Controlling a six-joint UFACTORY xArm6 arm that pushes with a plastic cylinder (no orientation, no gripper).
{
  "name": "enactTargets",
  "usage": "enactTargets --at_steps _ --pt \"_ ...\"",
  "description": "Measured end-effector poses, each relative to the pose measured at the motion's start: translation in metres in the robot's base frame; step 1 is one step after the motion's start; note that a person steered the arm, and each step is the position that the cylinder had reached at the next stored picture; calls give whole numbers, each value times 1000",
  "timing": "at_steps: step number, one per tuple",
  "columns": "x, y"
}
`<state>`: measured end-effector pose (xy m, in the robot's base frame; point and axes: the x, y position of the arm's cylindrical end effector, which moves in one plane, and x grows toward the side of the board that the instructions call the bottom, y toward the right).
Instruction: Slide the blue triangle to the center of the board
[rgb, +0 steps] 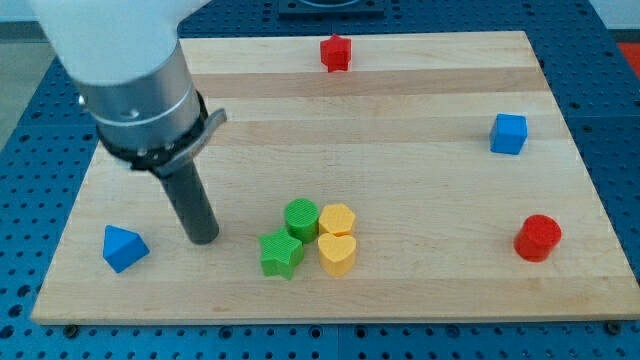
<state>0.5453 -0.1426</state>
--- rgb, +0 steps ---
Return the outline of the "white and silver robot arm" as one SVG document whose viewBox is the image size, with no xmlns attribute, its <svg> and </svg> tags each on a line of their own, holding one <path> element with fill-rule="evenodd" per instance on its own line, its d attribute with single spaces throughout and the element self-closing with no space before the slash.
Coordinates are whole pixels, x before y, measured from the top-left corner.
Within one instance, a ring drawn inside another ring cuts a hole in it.
<svg viewBox="0 0 640 360">
<path fill-rule="evenodd" d="M 166 178 L 225 122 L 199 96 L 178 25 L 206 0 L 30 0 L 104 147 Z"/>
</svg>

